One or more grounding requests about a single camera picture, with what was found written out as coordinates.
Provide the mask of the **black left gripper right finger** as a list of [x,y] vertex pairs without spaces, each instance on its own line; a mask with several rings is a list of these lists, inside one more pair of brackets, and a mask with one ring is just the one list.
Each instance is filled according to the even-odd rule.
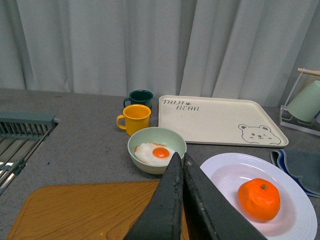
[[234,208],[195,161],[183,159],[183,205],[191,240],[265,240]]

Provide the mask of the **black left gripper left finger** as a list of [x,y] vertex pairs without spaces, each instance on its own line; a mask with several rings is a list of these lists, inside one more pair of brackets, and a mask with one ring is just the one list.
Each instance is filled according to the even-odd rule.
[[182,160],[173,154],[148,205],[125,235],[125,240],[179,240],[183,212]]

